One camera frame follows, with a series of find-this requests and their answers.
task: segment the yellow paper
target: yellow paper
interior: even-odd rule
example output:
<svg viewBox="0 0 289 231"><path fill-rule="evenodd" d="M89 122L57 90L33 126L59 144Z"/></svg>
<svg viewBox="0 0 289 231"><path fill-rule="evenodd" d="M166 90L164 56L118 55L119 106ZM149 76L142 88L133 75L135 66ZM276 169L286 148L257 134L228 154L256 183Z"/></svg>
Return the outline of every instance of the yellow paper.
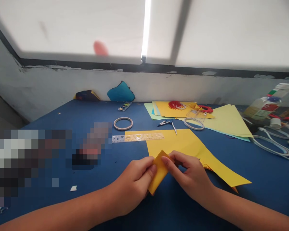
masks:
<svg viewBox="0 0 289 231"><path fill-rule="evenodd" d="M167 102L165 102L165 101L155 101L155 104L158 107L158 110L160 111L161 116L186 118L187 117L187 113L189 113L190 110L192 110L188 106L192 102L181 102L182 104L184 104L186 106L186 108L183 109L183 110L181 110L181 109L172 109L172 108L169 107L168 103L169 103L169 101L167 101ZM211 114L207 114L206 118L210 119L210 118L214 118L214 116L211 115Z"/></svg>
<svg viewBox="0 0 289 231"><path fill-rule="evenodd" d="M155 190L157 189L157 187L160 185L160 183L162 182L162 180L165 178L165 176L168 173L168 169L166 168L166 166L164 165L163 161L162 161L162 156L165 156L169 159L171 159L163 150L158 154L158 156L155 158L155 160L153 161L153 164L156 165L157 167L157 172L156 175L154 176L153 180L151 181L150 185L149 185L149 192L151 193L151 195L154 194Z"/></svg>
<svg viewBox="0 0 289 231"><path fill-rule="evenodd" d="M217 131L221 131L226 134L241 136L241 137L253 137L250 130L243 121L240 113L234 105L225 105L214 109L212 115L214 119L205 120L204 126ZM192 124L197 124L191 120L188 121Z"/></svg>
<svg viewBox="0 0 289 231"><path fill-rule="evenodd" d="M250 184L251 182L244 177L236 174L231 169L222 164L212 153L206 148L201 140L195 136L190 129L177 129L178 136L174 130L156 130L156 131L126 131L126 135L139 133L162 133L165 139L147 141L149 155L156 157L160 150L170 153L173 150L182 152L186 155L195 156L212 169L219 177L221 177L230 187L242 184Z"/></svg>

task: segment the blue table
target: blue table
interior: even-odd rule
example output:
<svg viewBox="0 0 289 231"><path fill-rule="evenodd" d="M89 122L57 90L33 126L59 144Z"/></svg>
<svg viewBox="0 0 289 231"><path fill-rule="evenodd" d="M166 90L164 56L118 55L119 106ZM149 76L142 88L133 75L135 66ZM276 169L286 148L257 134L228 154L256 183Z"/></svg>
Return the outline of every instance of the blue table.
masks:
<svg viewBox="0 0 289 231"><path fill-rule="evenodd" d="M72 129L73 139L67 140L66 149L53 153L53 158L47 159L45 166L38 169L38 177L32 178L28 184L31 187L18 188L18 197L11 198L10 209L0 215L0 224L38 208L103 188L113 182L130 161L148 156L146 142L117 143L102 151L97 167L91 170L73 170L72 154L75 154L75 149L79 148L79 140L90 132L94 122L113 123L118 117L126 116L134 121L131 131L172 129L172 126L167 125L157 127L161 121L151 120L143 103L133 103L125 112L117 111L121 105L120 102L72 100L24 127ZM179 120L175 120L174 124L177 129L187 128ZM239 196L289 216L288 160L268 153L251 142L230 139L209 129L193 132L217 159L252 182L237 187ZM124 134L124 131L113 128L112 134ZM276 141L289 146L286 140L276 138ZM207 173L214 185L235 193L215 173ZM58 188L51 187L54 177L59 178ZM77 191L70 192L73 185L77 185ZM237 230L232 224L211 214L190 199L170 174L162 181L154 197L146 197L127 216L96 227L96 230L104 229Z"/></svg>

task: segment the blue tabletop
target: blue tabletop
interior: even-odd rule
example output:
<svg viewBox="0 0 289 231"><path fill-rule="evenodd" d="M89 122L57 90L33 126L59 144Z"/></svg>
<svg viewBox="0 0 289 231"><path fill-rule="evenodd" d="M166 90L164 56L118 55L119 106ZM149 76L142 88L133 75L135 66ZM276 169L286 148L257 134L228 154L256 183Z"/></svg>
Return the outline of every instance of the blue tabletop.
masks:
<svg viewBox="0 0 289 231"><path fill-rule="evenodd" d="M65 149L52 152L44 165L39 166L35 175L28 179L25 187L18 188L17 197L10 198L9 210L0 214L0 224L44 206L103 188L112 183L130 161L148 156L144 141L105 145L98 165L94 168L77 170L72 166L72 155L75 154L87 133L90 133L94 123L113 123L118 117L125 116L134 121L130 131L172 129L172 126L157 127L161 121L151 120L143 103L132 103L125 112L118 111L121 105L122 102L72 100L24 127L23 129L72 130L73 138L66 140ZM177 129L187 128L183 121L174 120L174 124ZM237 187L239 196L289 216L288 160L266 152L252 142L230 139L224 134L209 129L193 130L193 132L224 165L252 182ZM109 138L111 135L119 134L124 134L124 131L112 128ZM274 139L289 147L286 140L275 137ZM235 193L215 173L210 171L207 173L214 185ZM52 187L54 180L58 183L58 187ZM77 185L77 191L70 192L73 185ZM118 228L122 230L237 229L190 199L170 174L162 181L155 195L147 196L130 214L100 224L95 229Z"/></svg>

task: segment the left hand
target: left hand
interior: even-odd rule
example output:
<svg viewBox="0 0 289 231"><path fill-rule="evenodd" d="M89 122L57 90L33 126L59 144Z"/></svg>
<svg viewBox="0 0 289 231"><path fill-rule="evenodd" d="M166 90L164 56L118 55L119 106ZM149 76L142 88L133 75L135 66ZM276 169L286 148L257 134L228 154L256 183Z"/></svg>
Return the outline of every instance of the left hand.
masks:
<svg viewBox="0 0 289 231"><path fill-rule="evenodd" d="M114 197L112 206L118 216L134 210L147 195L148 187L157 172L154 157L133 160L123 173L108 186Z"/></svg>

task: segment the forearm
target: forearm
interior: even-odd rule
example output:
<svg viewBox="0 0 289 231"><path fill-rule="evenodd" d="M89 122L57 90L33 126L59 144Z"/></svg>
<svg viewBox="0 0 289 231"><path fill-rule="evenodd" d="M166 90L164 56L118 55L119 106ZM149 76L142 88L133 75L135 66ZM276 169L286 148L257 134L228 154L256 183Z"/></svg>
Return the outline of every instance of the forearm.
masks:
<svg viewBox="0 0 289 231"><path fill-rule="evenodd" d="M242 230L289 230L288 216L262 205L219 188L215 188L210 198L199 203Z"/></svg>
<svg viewBox="0 0 289 231"><path fill-rule="evenodd" d="M107 187L84 196L44 207L0 226L0 230L83 230L115 218Z"/></svg>

